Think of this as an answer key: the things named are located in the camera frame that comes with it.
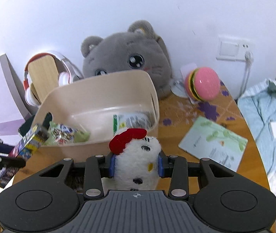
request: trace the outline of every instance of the headphones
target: headphones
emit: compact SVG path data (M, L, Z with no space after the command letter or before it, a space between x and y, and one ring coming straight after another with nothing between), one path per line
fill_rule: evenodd
M43 56L46 55L50 55L52 56L54 59L59 60L65 67L65 69L67 70L66 72L61 72L59 77L58 77L58 85L59 86L64 86L67 84L71 84L77 80L79 80L80 78L76 75L72 64L70 63L70 61L65 58L63 55L61 55L60 53L56 52L56 51L46 51L46 52L42 52L42 53L38 53L36 55L34 55L28 62L27 65L25 67L24 70L24 90L25 90L25 100L26 102L30 105L30 106L35 106L38 107L40 106L40 102L38 100L38 98L34 95L34 93L32 92L30 86L29 86L29 82L28 82L28 65L30 64L30 62L37 60Z

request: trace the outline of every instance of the booklet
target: booklet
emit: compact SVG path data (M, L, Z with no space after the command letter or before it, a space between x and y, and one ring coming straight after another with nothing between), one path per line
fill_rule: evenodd
M179 147L198 159L210 158L237 171L247 143L244 137L200 116Z

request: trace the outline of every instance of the gray cat plush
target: gray cat plush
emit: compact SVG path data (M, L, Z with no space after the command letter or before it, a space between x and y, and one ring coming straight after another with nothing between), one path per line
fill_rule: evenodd
M140 69L150 75L159 99L170 93L168 52L162 38L147 21L136 21L127 32L115 33L105 39L90 36L83 41L81 52L85 58L85 78Z

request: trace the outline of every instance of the colorful box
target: colorful box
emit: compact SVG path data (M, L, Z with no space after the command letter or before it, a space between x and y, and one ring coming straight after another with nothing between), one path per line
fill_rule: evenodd
M36 124L9 153L9 157L27 161L47 139L47 129ZM18 171L17 167L3 167L0 170L0 187L4 188Z

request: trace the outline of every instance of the light blue cloth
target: light blue cloth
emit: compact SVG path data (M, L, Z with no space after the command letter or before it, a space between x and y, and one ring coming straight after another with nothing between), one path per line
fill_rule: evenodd
M276 81L267 79L248 89L239 99L244 116L260 152L267 174L276 172L276 140L269 123L276 121Z

